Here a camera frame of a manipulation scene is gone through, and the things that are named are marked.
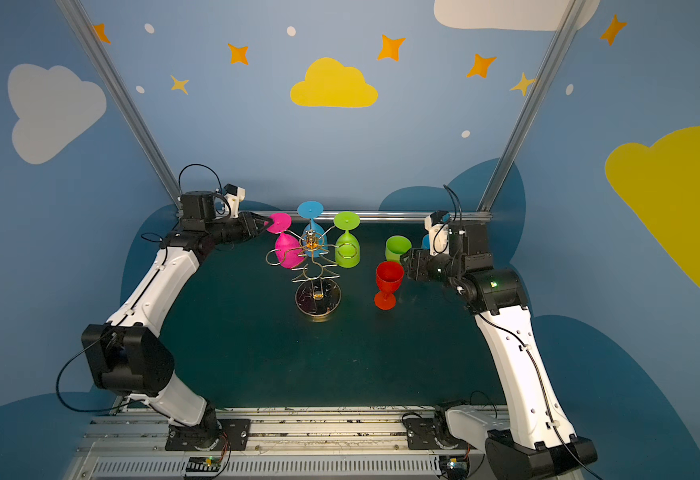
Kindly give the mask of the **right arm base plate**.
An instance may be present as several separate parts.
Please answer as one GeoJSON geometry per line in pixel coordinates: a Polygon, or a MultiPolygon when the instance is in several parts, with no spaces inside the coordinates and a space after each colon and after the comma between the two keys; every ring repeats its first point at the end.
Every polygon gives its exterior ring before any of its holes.
{"type": "Polygon", "coordinates": [[[409,416],[401,420],[409,450],[459,450],[474,448],[464,440],[456,439],[447,431],[439,432],[433,418],[409,416]]]}

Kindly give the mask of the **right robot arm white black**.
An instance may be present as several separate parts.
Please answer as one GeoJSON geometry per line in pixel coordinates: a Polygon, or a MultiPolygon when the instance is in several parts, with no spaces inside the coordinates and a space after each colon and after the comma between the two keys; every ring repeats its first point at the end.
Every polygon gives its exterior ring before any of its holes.
{"type": "Polygon", "coordinates": [[[546,372],[517,273],[497,269],[488,227],[436,211],[424,220],[429,246],[401,257],[414,281],[436,281],[462,298],[482,332],[499,375],[508,418],[475,406],[439,415],[438,432],[483,453],[497,479],[581,479],[598,459],[594,442],[577,434],[546,372]]]}

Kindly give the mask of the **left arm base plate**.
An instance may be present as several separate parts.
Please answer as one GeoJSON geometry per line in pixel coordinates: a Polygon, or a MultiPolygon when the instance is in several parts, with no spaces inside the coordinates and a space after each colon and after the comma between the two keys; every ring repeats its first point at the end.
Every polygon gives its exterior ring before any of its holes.
{"type": "Polygon", "coordinates": [[[246,449],[250,432],[249,419],[217,419],[212,425],[203,422],[196,426],[169,426],[166,451],[216,452],[225,448],[232,451],[246,449]]]}

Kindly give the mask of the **pink wine glass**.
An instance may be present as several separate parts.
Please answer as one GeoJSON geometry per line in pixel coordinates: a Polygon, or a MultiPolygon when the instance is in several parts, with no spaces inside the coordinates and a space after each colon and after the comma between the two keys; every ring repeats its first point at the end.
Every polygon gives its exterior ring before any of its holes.
{"type": "Polygon", "coordinates": [[[267,231],[277,234],[275,248],[266,254],[266,262],[269,265],[281,266],[285,269],[293,269],[302,264],[305,257],[302,255],[301,240],[290,232],[292,218],[282,212],[270,216],[272,221],[267,231]]]}

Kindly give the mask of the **gold wire wine glass rack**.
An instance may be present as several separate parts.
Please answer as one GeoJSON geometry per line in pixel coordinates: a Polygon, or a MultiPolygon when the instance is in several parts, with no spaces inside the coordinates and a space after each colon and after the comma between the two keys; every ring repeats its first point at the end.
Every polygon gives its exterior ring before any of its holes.
{"type": "Polygon", "coordinates": [[[340,267],[335,261],[335,242],[343,233],[335,225],[325,229],[326,243],[313,243],[314,233],[308,240],[302,239],[290,228],[290,232],[301,240],[305,260],[296,268],[287,269],[295,273],[292,282],[296,285],[295,304],[298,310],[314,322],[329,319],[340,305],[342,291],[338,283],[340,267]]]}

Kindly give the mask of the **red wine glass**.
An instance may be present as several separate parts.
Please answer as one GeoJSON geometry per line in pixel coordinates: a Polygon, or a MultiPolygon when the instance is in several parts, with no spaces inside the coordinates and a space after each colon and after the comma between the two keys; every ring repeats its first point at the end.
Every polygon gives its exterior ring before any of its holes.
{"type": "Polygon", "coordinates": [[[404,268],[395,261],[385,261],[376,269],[376,282],[379,292],[374,303],[381,310],[391,310],[396,306],[395,293],[400,289],[405,276],[404,268]]]}

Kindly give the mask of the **green wine glass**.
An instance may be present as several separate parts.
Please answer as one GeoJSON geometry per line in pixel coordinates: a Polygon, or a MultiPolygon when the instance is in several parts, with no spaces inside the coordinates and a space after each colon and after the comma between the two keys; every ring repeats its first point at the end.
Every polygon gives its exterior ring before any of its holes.
{"type": "Polygon", "coordinates": [[[354,212],[341,212],[334,218],[334,225],[343,231],[335,242],[335,261],[342,268],[354,268],[361,260],[360,243],[353,230],[360,226],[361,219],[354,212]]]}
{"type": "Polygon", "coordinates": [[[401,257],[412,249],[412,242],[403,235],[393,235],[386,240],[385,258],[387,261],[401,263],[401,257]]]}

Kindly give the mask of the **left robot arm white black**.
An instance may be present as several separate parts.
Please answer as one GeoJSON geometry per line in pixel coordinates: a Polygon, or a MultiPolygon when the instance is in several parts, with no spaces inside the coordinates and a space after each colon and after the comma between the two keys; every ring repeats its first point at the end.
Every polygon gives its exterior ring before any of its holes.
{"type": "Polygon", "coordinates": [[[271,226],[270,218],[241,210],[244,198],[231,184],[182,194],[178,225],[160,241],[144,278],[105,323],[89,325],[81,337],[94,384],[167,418],[169,450],[226,446],[215,407],[179,378],[160,335],[179,293],[217,246],[243,243],[271,226]]]}

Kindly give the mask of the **green wine glass back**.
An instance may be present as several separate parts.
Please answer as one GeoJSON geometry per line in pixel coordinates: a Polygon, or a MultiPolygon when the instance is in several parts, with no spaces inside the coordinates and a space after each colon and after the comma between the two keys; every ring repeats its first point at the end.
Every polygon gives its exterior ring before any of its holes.
{"type": "Polygon", "coordinates": [[[361,260],[360,243],[353,230],[360,226],[361,219],[354,212],[341,212],[334,218],[334,225],[343,231],[335,242],[335,261],[342,268],[354,268],[361,260]]]}

